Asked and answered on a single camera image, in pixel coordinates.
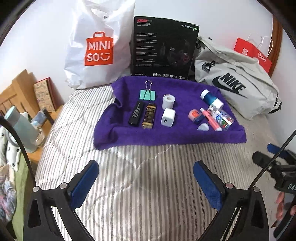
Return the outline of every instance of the black box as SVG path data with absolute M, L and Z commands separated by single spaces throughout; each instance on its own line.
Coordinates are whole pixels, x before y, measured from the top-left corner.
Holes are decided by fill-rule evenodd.
M 135 16 L 132 74 L 186 80 L 198 32 L 191 23 Z

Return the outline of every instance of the blue clamp pad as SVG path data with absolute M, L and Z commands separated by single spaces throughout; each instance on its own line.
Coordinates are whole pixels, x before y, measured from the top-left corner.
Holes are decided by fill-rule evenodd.
M 273 154 L 277 154 L 280 150 L 280 147 L 270 143 L 267 145 L 267 150 Z M 289 156 L 289 154 L 287 153 L 286 150 L 283 150 L 279 155 L 279 157 L 283 158 L 283 159 L 287 158 L 288 156 Z
M 70 197 L 69 205 L 73 210 L 82 206 L 98 175 L 99 164 L 91 160 L 82 172 L 75 174 L 71 179 L 67 192 Z
M 219 211 L 223 205 L 223 194 L 221 193 L 221 190 L 219 190 L 219 188 L 215 185 L 212 178 L 207 174 L 205 169 L 211 173 L 202 161 L 197 161 L 193 165 L 193 174 L 211 207 Z

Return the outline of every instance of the white bottle cap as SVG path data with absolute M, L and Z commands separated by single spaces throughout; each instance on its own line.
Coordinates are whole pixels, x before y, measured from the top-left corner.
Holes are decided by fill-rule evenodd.
M 222 109 L 222 107 L 224 106 L 223 102 L 220 101 L 218 98 L 213 101 L 212 105 L 218 109 Z
M 209 91 L 208 91 L 208 90 L 204 90 L 204 91 L 201 93 L 200 98 L 203 100 L 203 98 L 205 97 L 205 95 L 206 95 L 207 93 L 209 93 Z

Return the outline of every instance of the fabric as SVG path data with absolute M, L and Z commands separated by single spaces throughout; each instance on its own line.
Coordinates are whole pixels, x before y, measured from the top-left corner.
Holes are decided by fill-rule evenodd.
M 10 169 L 9 165 L 0 167 L 0 219 L 4 225 L 11 221 L 16 206 L 16 190 L 10 182 L 14 181 L 14 171 Z
M 31 162 L 33 171 L 37 169 L 34 162 Z M 26 215 L 28 202 L 33 190 L 33 182 L 30 177 L 29 169 L 27 167 L 24 156 L 20 156 L 19 170 L 15 172 L 15 189 L 17 191 L 17 205 L 15 214 L 12 218 L 13 231 L 17 240 L 23 240 L 24 216 Z
M 156 113 L 152 129 L 130 126 L 128 120 L 141 89 L 145 89 L 145 81 L 151 80 L 151 90 L 156 91 Z M 200 98 L 200 94 L 208 89 L 223 103 L 223 110 L 232 117 L 227 102 L 220 91 L 213 86 L 198 84 L 192 81 L 175 80 L 159 77 L 129 76 L 122 77 L 112 84 L 116 101 L 109 105 L 98 121 L 94 130 L 94 146 L 99 150 L 112 146 L 123 145 L 165 145 L 165 144 L 197 144 L 204 142 L 241 143 L 246 142 L 244 127 L 235 121 L 227 132 L 214 131 L 212 127 L 207 132 L 198 131 L 189 118 L 192 109 L 207 109 L 209 106 Z M 172 127 L 161 125 L 163 115 L 162 102 L 165 94 L 173 95 L 176 100 L 173 109 L 176 111 Z
M 6 131 L 7 130 L 3 126 L 0 126 L 0 167 L 7 164 L 5 155 L 7 146 Z
M 277 144 L 265 116 L 245 120 L 233 110 L 246 130 L 247 142 L 188 145 L 128 145 L 96 150 L 94 127 L 115 97 L 111 86 L 75 90 L 64 105 L 44 145 L 36 174 L 43 190 L 69 182 L 90 160 L 100 173 L 78 217 L 97 241 L 196 241 L 216 214 L 193 175 L 193 164 L 203 160 L 222 181 L 248 188 L 260 168 L 252 162 L 255 151 L 267 153 Z M 261 189 L 270 226 L 275 221 L 278 192 L 265 173 Z M 56 208 L 58 227 L 71 240 Z
M 218 87 L 243 117 L 275 112 L 281 108 L 279 90 L 257 60 L 198 37 L 200 51 L 195 59 L 195 80 Z M 210 71 L 202 66 L 214 61 Z

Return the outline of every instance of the pink pen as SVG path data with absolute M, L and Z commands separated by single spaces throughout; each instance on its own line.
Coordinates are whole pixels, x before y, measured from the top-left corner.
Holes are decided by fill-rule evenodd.
M 213 127 L 215 131 L 222 131 L 222 128 L 219 126 L 217 121 L 215 121 L 215 119 L 210 115 L 209 112 L 207 112 L 204 108 L 201 108 L 200 111 L 208 119 L 209 124 L 211 125 L 211 127 Z

